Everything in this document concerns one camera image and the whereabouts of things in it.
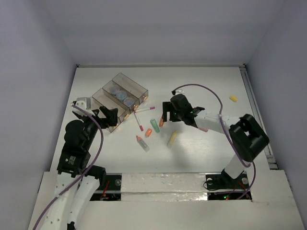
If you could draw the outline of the green highlighter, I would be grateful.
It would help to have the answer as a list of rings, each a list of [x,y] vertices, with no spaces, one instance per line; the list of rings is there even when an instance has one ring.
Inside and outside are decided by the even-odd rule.
[[[156,120],[155,119],[151,119],[150,123],[151,123],[153,129],[155,130],[155,132],[159,133],[160,132],[160,128],[159,128],[159,125],[157,124]]]

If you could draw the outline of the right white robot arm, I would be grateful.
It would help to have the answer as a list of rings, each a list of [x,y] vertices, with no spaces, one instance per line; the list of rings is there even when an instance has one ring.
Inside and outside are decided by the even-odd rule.
[[[199,130],[212,130],[222,133],[230,141],[235,155],[221,173],[221,183],[231,188],[238,183],[239,175],[268,146],[270,140],[256,119],[245,114],[242,117],[224,116],[192,107],[183,94],[173,96],[162,103],[164,122],[184,122]]]

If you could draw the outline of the pink highlighter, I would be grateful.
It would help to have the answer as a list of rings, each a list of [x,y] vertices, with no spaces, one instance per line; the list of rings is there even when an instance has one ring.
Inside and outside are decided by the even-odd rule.
[[[208,132],[209,131],[207,128],[199,128],[199,130],[201,130],[203,132]]]

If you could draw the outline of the clear tape roll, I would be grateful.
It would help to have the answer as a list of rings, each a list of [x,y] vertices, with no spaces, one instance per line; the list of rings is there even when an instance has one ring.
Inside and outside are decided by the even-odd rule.
[[[120,91],[120,88],[117,85],[113,85],[109,88],[109,91],[112,95],[116,95]]]

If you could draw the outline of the white red-capped pen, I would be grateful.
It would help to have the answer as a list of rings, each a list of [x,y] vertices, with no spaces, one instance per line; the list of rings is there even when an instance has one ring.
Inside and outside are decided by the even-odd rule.
[[[142,126],[142,124],[141,124],[141,121],[140,121],[138,115],[137,115],[136,113],[134,113],[134,116],[135,116],[135,118],[136,118],[136,121],[137,121],[137,124],[138,124],[140,130],[143,131],[143,126]]]

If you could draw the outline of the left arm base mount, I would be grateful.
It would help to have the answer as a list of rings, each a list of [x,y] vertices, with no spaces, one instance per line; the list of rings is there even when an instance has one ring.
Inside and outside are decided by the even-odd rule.
[[[121,183],[122,174],[107,174],[105,184],[99,186],[99,188],[92,195],[90,201],[120,201]]]

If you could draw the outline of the small orange eraser cap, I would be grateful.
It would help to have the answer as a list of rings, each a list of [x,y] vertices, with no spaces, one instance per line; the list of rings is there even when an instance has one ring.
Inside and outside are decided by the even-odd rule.
[[[149,137],[152,134],[152,129],[147,129],[147,131],[145,132],[145,136]]]

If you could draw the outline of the orange highlighter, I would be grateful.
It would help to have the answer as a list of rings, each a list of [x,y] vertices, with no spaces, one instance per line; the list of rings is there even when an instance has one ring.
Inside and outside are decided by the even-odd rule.
[[[163,121],[163,118],[161,118],[159,121],[159,127],[163,127],[163,125],[164,125],[164,121]]]

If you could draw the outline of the yellow highlighter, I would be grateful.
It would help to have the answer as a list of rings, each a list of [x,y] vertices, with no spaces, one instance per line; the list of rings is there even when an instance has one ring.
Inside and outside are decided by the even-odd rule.
[[[176,137],[177,137],[177,131],[174,130],[174,131],[172,132],[172,134],[171,134],[169,140],[168,140],[168,143],[167,143],[167,147],[168,147],[168,148],[172,147],[172,145],[173,145],[173,143],[174,143]]]

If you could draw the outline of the clear brown compartment organizer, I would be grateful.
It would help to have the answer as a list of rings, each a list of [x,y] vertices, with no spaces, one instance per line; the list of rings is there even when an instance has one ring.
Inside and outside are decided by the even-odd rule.
[[[99,106],[107,109],[118,109],[117,125],[108,128],[113,132],[130,114],[147,100],[148,90],[123,73],[116,75],[111,81],[92,95]]]

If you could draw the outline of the silver taped front board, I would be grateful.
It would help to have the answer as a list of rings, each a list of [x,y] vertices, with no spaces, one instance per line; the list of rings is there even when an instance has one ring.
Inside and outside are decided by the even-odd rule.
[[[121,201],[206,201],[204,173],[124,173]]]

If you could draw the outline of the white pink-capped pen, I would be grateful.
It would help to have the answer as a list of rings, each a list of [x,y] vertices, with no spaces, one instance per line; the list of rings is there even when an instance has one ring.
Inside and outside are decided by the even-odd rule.
[[[134,112],[135,113],[141,113],[141,112],[146,112],[146,111],[150,111],[150,110],[154,110],[154,109],[155,109],[155,106],[151,106],[151,107],[148,107],[148,108],[137,109]]]

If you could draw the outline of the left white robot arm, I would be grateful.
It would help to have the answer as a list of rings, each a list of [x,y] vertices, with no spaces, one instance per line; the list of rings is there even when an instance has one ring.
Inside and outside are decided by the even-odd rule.
[[[88,202],[97,189],[108,186],[106,170],[90,159],[90,147],[97,134],[118,123],[118,109],[82,109],[73,105],[77,119],[65,127],[64,146],[57,166],[54,197],[39,216],[34,229],[76,230]]]

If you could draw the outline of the yellow eraser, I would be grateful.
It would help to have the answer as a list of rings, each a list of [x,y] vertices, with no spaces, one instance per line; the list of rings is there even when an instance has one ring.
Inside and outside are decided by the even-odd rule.
[[[233,95],[230,96],[229,99],[230,99],[231,101],[235,102],[235,103],[237,102],[237,98],[236,98],[235,96],[233,96]]]

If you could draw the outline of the grey orange-tipped marker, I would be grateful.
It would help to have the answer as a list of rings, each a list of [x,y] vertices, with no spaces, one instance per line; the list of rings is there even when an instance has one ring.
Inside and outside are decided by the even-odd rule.
[[[136,139],[137,139],[138,144],[142,147],[142,149],[145,152],[148,152],[150,150],[149,146],[145,143],[145,141],[141,137],[136,136]]]

